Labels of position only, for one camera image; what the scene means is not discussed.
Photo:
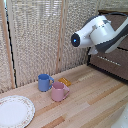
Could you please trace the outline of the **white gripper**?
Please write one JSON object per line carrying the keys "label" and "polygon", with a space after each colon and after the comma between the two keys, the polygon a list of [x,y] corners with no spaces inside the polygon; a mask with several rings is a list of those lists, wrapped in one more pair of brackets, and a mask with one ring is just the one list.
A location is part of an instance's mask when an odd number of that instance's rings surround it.
{"label": "white gripper", "polygon": [[88,55],[96,55],[97,53],[98,53],[97,49],[95,47],[91,47]]}

